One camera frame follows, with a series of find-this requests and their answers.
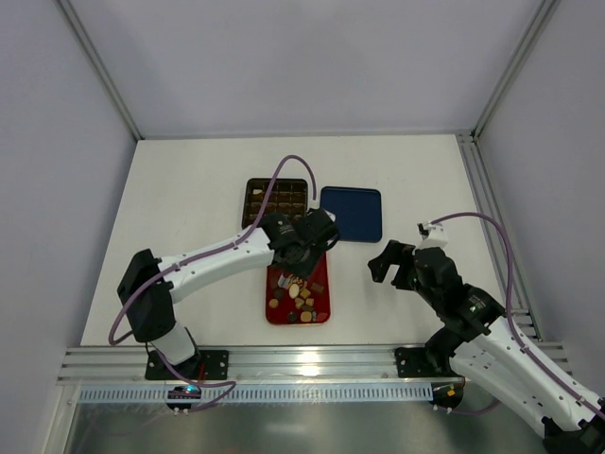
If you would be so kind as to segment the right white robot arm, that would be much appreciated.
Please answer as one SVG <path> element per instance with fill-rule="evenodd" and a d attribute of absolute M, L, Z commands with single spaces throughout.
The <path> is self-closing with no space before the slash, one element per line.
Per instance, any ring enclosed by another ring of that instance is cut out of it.
<path fill-rule="evenodd" d="M 443 326 L 421 347 L 395 350 L 400 377 L 464 377 L 524 419 L 549 453 L 601 453 L 604 399 L 520 332 L 489 293 L 463 281 L 439 247 L 392 240 L 370 260 L 373 282 L 417 293 Z"/>

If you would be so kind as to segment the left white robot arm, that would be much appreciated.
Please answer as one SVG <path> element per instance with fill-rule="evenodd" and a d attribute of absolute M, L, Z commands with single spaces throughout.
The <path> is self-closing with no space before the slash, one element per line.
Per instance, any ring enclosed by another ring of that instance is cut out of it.
<path fill-rule="evenodd" d="M 191 253 L 156 257 L 142 250 L 118 285 L 122 309 L 109 342 L 116 345 L 128 337 L 115 336 L 118 324 L 127 318 L 136 341 L 151 344 L 161 359 L 179 366 L 197 357 L 199 349 L 176 320 L 175 304 L 215 282 L 269 266 L 307 280 L 338 240 L 336 216 L 311 208 L 295 221 L 278 213 L 266 215 L 236 236 Z"/>

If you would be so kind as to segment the red lacquer tray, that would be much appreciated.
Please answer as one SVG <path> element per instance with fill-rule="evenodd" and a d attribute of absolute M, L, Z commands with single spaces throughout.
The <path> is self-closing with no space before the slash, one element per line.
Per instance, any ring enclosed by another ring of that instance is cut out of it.
<path fill-rule="evenodd" d="M 321 258 L 315 272 L 310 279 L 296 277 L 296 284 L 300 286 L 300 294 L 296 299 L 291 299 L 288 289 L 278 288 L 277 280 L 281 273 L 291 274 L 275 266 L 267 267 L 266 292 L 265 292 L 265 317 L 272 325 L 319 325 L 327 322 L 331 317 L 331 302 L 329 290 L 329 278 L 326 254 Z M 310 287 L 313 283 L 324 286 L 323 293 L 313 292 Z M 277 299 L 279 304 L 271 308 L 268 302 Z M 313 313 L 311 323 L 301 322 L 301 313 L 310 311 Z M 287 320 L 289 312 L 296 312 L 298 319 L 294 323 Z"/>

